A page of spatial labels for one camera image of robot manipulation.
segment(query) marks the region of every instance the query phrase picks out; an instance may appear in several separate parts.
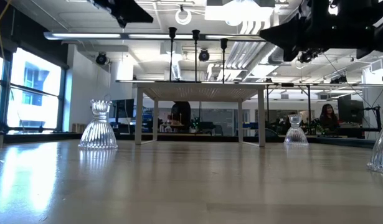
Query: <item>desk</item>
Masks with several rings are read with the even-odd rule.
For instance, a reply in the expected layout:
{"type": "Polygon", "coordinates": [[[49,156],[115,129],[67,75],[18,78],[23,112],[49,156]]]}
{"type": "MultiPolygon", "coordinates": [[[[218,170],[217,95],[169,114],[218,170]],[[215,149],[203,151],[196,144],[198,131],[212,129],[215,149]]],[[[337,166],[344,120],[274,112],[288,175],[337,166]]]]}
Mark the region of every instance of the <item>desk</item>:
{"type": "MultiPolygon", "coordinates": [[[[141,143],[141,120],[143,112],[143,95],[147,95],[154,100],[154,120],[153,120],[153,141],[158,137],[158,102],[159,101],[200,101],[200,102],[234,102],[238,103],[239,111],[242,111],[242,102],[258,95],[258,122],[261,124],[259,129],[259,146],[266,144],[265,136],[265,85],[248,84],[218,84],[218,83],[178,83],[178,82],[154,82],[154,83],[134,83],[137,89],[136,101],[136,132],[135,144],[141,143]]],[[[238,123],[242,124],[242,113],[238,115],[238,123]]],[[[243,142],[243,132],[239,133],[239,142],[243,142]]]]}

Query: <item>wooden table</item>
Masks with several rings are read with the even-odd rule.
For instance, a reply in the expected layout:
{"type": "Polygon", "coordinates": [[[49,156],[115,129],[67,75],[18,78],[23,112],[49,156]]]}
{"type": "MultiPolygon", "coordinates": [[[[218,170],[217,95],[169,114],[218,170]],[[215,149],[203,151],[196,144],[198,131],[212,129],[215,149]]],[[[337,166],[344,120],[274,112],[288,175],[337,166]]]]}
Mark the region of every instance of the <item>wooden table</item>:
{"type": "Polygon", "coordinates": [[[310,144],[79,140],[0,149],[0,223],[383,223],[371,151],[310,144]]]}

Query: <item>studio light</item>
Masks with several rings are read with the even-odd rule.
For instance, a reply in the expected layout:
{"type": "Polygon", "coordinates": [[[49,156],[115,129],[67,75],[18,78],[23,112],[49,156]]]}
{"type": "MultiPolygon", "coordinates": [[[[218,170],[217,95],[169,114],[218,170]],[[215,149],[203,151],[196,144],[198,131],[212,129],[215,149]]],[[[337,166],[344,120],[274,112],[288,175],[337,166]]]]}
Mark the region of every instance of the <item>studio light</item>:
{"type": "Polygon", "coordinates": [[[200,62],[206,62],[209,60],[209,52],[207,49],[202,49],[199,53],[198,59],[200,62]]]}

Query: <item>wall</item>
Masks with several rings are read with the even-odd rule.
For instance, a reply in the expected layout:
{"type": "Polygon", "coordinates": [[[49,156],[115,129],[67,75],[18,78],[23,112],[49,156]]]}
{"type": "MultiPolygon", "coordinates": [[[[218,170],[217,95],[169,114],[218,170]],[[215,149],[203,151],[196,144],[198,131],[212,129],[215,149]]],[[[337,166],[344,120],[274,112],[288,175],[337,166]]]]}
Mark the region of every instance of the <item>wall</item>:
{"type": "Polygon", "coordinates": [[[124,100],[124,99],[132,99],[132,83],[117,83],[116,79],[118,76],[120,63],[114,62],[111,65],[111,83],[110,83],[110,91],[109,94],[111,96],[111,100],[124,100]]]}
{"type": "Polygon", "coordinates": [[[111,75],[95,62],[83,56],[76,45],[69,45],[63,131],[71,131],[72,124],[88,124],[92,118],[90,100],[109,98],[111,75]]]}
{"type": "MultiPolygon", "coordinates": [[[[369,68],[363,70],[362,80],[365,84],[383,84],[383,69],[376,70],[372,73],[369,68]]],[[[363,97],[366,100],[364,107],[380,106],[381,125],[383,127],[383,87],[369,87],[363,89],[363,97]]],[[[370,123],[370,128],[377,127],[376,116],[372,111],[364,112],[365,119],[370,123]]],[[[378,132],[366,133],[366,139],[377,139],[378,132]]]]}

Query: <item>ceiling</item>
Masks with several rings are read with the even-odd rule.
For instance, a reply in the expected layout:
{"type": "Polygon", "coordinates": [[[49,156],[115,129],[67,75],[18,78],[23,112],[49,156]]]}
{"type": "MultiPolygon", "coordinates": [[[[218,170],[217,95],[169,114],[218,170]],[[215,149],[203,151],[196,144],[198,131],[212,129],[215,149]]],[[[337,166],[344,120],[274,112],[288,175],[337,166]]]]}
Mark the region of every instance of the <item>ceiling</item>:
{"type": "MultiPolygon", "coordinates": [[[[205,34],[239,34],[242,24],[229,26],[224,21],[206,21],[203,13],[207,0],[194,0],[194,6],[185,4],[185,9],[192,9],[191,22],[187,25],[180,25],[175,20],[177,5],[164,6],[162,4],[140,4],[154,18],[152,24],[128,24],[123,30],[118,27],[114,18],[106,11],[99,10],[88,2],[71,2],[73,0],[12,0],[12,5],[37,21],[52,32],[128,32],[128,33],[160,33],[168,32],[168,27],[176,27],[177,33],[191,33],[193,29],[199,29],[205,34]]],[[[301,0],[288,0],[288,7],[278,11],[280,23],[287,15],[296,9],[301,0]]],[[[138,62],[135,66],[135,74],[139,79],[151,77],[149,74],[156,74],[156,77],[163,77],[164,71],[169,70],[169,63],[160,59],[160,40],[93,40],[76,42],[78,45],[127,45],[134,58],[138,62]]],[[[182,45],[183,60],[179,62],[181,70],[194,70],[194,43],[192,41],[180,41],[182,45]]],[[[229,42],[226,58],[229,57],[234,43],[229,42]]],[[[254,58],[264,57],[263,52],[268,45],[260,46],[254,52],[254,58]]],[[[220,42],[198,43],[198,51],[207,49],[210,53],[209,62],[197,63],[197,69],[207,71],[210,63],[221,63],[222,50],[220,42]]],[[[107,52],[113,60],[122,57],[121,52],[107,52]]],[[[348,81],[356,83],[361,81],[362,68],[369,65],[383,56],[383,53],[373,52],[360,61],[356,60],[355,50],[330,49],[324,55],[320,55],[309,64],[300,65],[299,62],[282,63],[268,75],[274,82],[325,82],[329,83],[331,74],[336,69],[346,70],[348,81]]],[[[256,60],[252,60],[245,72],[251,73],[256,60]]],[[[256,82],[262,78],[247,78],[245,82],[256,82]]]]}

